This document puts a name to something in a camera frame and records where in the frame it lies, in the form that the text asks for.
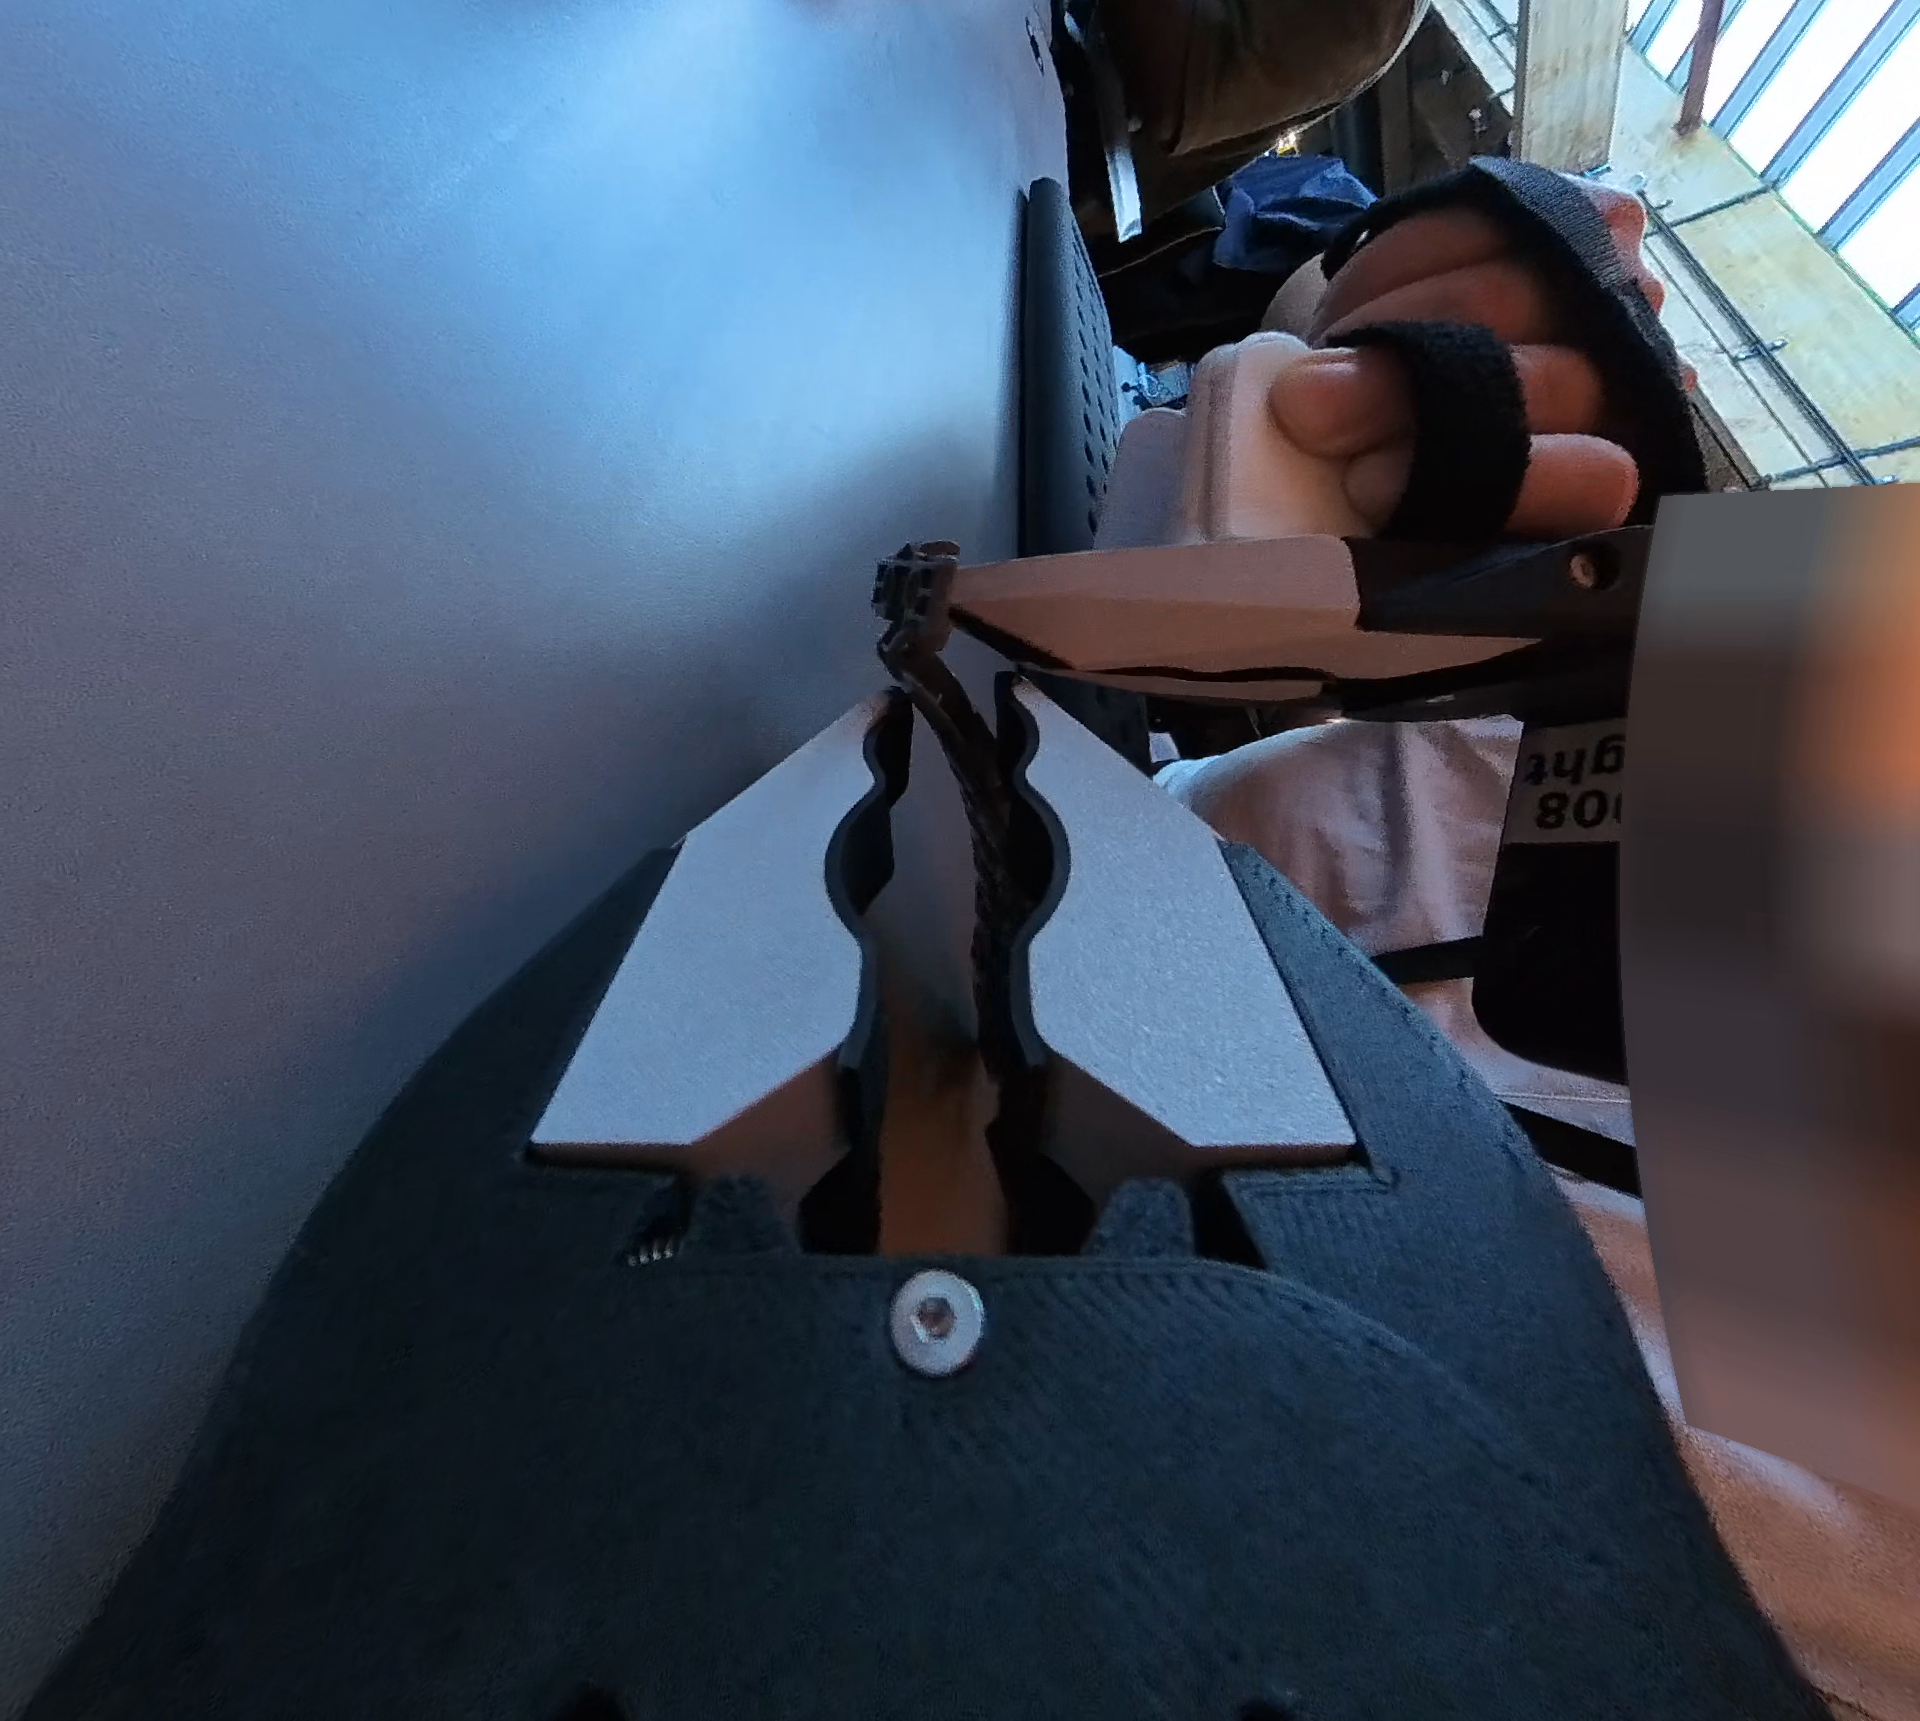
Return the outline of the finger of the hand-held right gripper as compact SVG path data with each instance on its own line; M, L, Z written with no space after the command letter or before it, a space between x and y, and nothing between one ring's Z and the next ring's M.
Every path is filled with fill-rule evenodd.
M1342 633L1294 636L1286 646L1227 655L1100 657L1092 667L1047 668L1043 674L1086 681L1127 694L1164 700L1259 702L1313 700L1347 683L1472 667L1538 640L1511 636Z
M1338 539L1226 541L962 566L952 619L1063 672L1319 668L1355 587Z

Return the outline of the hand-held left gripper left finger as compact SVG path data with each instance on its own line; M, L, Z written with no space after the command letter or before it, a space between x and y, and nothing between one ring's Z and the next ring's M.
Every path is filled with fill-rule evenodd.
M547 1162L821 1181L878 1011L866 916L893 874L913 717L856 705L680 844L532 1134Z

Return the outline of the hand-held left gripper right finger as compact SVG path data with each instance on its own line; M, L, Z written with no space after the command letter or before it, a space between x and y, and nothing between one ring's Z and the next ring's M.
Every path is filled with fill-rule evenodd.
M1092 1201L1354 1160L1219 838L1033 683L1000 684L1018 807L1050 859L1013 966L1041 1065L1040 1156Z

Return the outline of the small black track link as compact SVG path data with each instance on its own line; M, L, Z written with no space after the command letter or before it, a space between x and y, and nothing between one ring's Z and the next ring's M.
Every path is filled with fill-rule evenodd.
M881 635L876 655L895 678L943 653L958 566L958 544L949 541L909 543L878 562L872 607Z

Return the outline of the grey desk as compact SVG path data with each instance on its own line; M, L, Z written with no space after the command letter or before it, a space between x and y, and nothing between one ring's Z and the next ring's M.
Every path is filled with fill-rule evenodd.
M396 1087L1002 549L1043 0L3 0L3 1718Z

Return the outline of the person's right hand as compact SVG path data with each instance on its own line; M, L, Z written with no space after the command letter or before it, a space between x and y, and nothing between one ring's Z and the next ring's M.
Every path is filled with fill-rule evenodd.
M1277 425L1379 539L1650 525L1712 483L1644 222L1635 197L1519 161L1377 200L1318 263Z

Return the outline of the black perforated panel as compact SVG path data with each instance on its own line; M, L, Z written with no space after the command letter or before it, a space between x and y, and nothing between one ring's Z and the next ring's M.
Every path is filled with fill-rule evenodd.
M1122 428L1112 326L1067 188L1027 188L1020 241L1020 557L1096 547Z

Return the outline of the wooden window ledge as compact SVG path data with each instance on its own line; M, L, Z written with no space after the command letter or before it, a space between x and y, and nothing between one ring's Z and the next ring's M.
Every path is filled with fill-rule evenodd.
M1663 322L1734 474L1778 488L1918 480L1918 355L1854 275L1678 95L1620 56L1610 182L1645 205Z

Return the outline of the blue cloth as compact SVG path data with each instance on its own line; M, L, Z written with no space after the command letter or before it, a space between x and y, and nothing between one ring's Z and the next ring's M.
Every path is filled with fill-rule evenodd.
M1211 267L1284 278L1331 246L1377 197L1331 154L1268 152L1213 190Z

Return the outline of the large grid window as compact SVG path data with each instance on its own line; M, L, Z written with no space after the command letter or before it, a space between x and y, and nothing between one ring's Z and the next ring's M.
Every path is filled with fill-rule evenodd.
M1723 0L1704 122L1918 320L1918 0Z

